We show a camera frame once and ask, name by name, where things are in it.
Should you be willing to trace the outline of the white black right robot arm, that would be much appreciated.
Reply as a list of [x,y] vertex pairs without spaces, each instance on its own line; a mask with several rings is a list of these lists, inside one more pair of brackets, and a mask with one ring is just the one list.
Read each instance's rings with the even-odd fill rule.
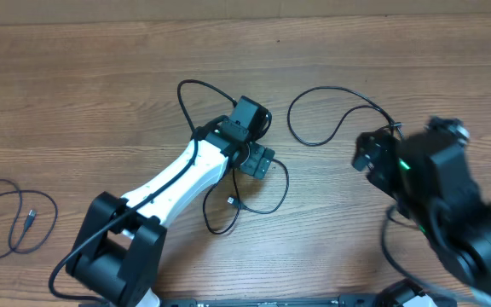
[[471,175],[468,142],[459,119],[433,117],[401,140],[387,128],[360,134],[351,164],[418,225],[451,275],[491,302],[491,202]]

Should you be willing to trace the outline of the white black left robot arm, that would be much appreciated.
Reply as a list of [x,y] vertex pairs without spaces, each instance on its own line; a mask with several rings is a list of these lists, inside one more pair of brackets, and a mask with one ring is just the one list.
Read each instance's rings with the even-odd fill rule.
[[262,179],[274,151],[258,144],[272,115],[242,96],[230,115],[192,130],[183,153],[156,177],[116,197],[96,196],[66,259],[66,272],[105,306],[153,302],[167,230],[177,216],[226,173],[238,169]]

